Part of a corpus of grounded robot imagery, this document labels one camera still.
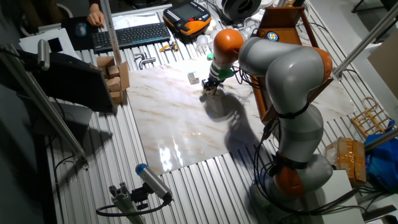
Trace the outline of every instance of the person's hand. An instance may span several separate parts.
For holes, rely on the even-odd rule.
[[[90,7],[90,15],[87,17],[87,21],[95,27],[104,27],[105,18],[101,12],[98,4],[92,4]]]

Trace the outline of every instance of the keyboard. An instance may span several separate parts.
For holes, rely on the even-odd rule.
[[[119,48],[125,49],[167,41],[170,39],[170,34],[166,25],[160,22],[116,30],[116,37],[118,38]],[[95,53],[112,51],[108,32],[92,34],[91,38]]]

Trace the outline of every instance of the white marble surface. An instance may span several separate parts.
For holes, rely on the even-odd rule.
[[[149,166],[163,174],[259,142],[263,124],[252,88],[227,79],[216,96],[202,95],[188,72],[208,77],[205,57],[130,74],[127,89]],[[317,98],[324,121],[353,112],[338,82]]]

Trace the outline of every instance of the computer monitor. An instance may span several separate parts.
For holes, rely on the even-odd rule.
[[[37,64],[37,54],[18,50],[27,64]],[[32,71],[47,96],[87,106],[93,111],[114,113],[111,94],[101,71],[69,55],[50,53],[47,71]]]

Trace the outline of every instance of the metal slotted table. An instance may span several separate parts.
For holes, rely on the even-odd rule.
[[[115,14],[142,14],[155,12],[162,20],[162,12],[167,6]],[[311,5],[312,15],[309,22],[325,23],[320,19],[316,10]],[[332,36],[319,27],[313,31],[321,49],[329,52],[336,67],[345,58],[345,53],[340,49]],[[134,54],[145,52],[149,57],[155,57],[156,62],[148,63],[146,68],[164,65],[172,62],[188,60],[205,54],[195,50],[196,43],[189,40],[182,43],[176,40],[178,52],[159,52],[159,49],[171,42],[150,44],[142,47],[121,50],[122,62],[127,61],[130,70],[137,70]],[[108,56],[113,53],[95,55],[93,50],[77,51],[85,62],[96,65],[97,56]],[[361,77],[353,72],[343,72],[341,84],[353,101],[357,111],[363,111],[361,100],[366,96],[374,97],[368,85]],[[338,137],[364,141],[362,135],[351,124],[350,118],[359,112],[328,121],[325,123],[325,132],[316,153],[324,153],[324,148]],[[268,153],[263,152],[262,160],[271,159],[271,154],[277,150],[273,143],[264,143]],[[56,164],[63,158],[70,156],[71,150],[56,139],[53,142],[54,160],[50,149],[49,164]],[[129,223],[127,218],[107,218],[97,216],[95,210],[105,205],[111,205],[111,195],[108,191],[110,185],[125,182],[129,189],[141,187],[142,180],[135,174],[135,167],[140,163],[147,163],[142,148],[132,109],[129,105],[119,105],[117,115],[93,113],[88,133],[83,141],[86,150],[89,169],[84,170],[76,162],[61,164],[57,169],[60,186],[58,197],[53,167],[50,174],[53,183],[53,195],[59,223]],[[238,152],[224,154],[208,159],[160,176],[174,194],[175,201],[155,213],[144,215],[147,223],[270,223],[264,212],[255,209],[254,202],[250,200],[249,187],[254,179],[252,173],[252,151],[241,149]],[[161,202],[153,195],[148,201],[150,208],[158,207]]]

